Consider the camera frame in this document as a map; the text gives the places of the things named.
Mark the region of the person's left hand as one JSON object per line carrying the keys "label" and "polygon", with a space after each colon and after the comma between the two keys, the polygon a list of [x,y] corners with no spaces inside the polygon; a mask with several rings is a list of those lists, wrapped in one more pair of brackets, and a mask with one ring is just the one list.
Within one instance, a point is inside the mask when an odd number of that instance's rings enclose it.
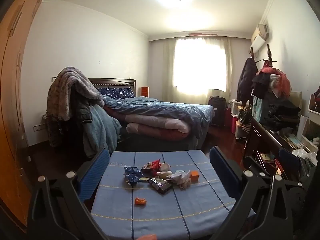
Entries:
{"label": "person's left hand", "polygon": [[157,240],[157,236],[155,234],[144,235],[139,237],[137,240]]}

